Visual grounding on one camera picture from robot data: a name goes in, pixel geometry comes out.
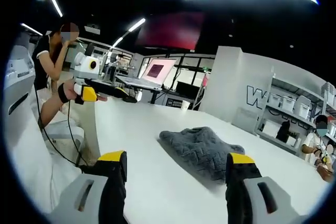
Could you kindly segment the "person's left hand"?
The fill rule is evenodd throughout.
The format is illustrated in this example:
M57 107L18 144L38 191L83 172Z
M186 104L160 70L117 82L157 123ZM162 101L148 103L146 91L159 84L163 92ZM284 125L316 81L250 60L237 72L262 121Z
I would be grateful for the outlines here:
M67 80L58 87L57 92L62 104L77 98L77 94L74 91L74 86L75 82L73 80Z

